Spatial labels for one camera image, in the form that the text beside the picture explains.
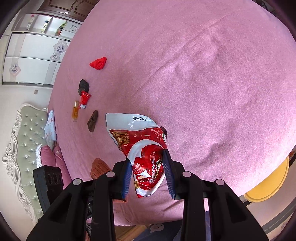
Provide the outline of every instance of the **glass bottle with amber liquid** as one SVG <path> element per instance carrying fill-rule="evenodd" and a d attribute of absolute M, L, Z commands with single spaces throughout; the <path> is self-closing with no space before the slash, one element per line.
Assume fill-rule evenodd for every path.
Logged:
<path fill-rule="evenodd" d="M 72 111 L 72 121 L 76 122 L 78 118 L 78 111 L 79 111 L 79 101 L 75 101 Z"/>

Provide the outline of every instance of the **green tufted headboard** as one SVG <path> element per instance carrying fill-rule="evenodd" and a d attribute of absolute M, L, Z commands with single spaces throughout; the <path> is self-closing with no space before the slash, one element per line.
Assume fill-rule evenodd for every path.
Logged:
<path fill-rule="evenodd" d="M 46 145 L 44 127 L 47 122 L 47 109 L 39 110 L 23 104 L 11 131 L 11 138 L 2 161 L 7 174 L 16 185 L 15 190 L 25 211 L 35 224 L 43 215 L 37 197 L 33 170 L 36 165 L 36 147 Z"/>

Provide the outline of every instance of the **yellow stool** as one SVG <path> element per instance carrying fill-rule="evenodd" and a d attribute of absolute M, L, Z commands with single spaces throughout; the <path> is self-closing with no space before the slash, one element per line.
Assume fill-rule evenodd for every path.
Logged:
<path fill-rule="evenodd" d="M 283 185 L 289 169 L 289 157 L 267 178 L 244 194 L 250 202 L 262 202 L 273 196 Z"/>

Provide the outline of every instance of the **red and white package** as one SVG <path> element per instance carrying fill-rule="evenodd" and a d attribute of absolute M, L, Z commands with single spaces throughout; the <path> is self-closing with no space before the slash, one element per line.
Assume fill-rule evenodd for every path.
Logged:
<path fill-rule="evenodd" d="M 162 150 L 166 136 L 159 126 L 144 115 L 106 114 L 107 130 L 118 148 L 132 164 L 138 197 L 152 195 L 165 173 Z"/>

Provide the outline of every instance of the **dark blue fabric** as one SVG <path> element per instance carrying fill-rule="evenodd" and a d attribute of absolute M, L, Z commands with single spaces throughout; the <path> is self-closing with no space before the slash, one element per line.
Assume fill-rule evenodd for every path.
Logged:
<path fill-rule="evenodd" d="M 179 241 L 181 236 L 181 225 L 182 220 L 153 224 L 149 229 L 146 229 L 135 238 L 134 241 Z M 206 241 L 210 241 L 211 230 L 209 211 L 205 212 L 205 229 Z"/>

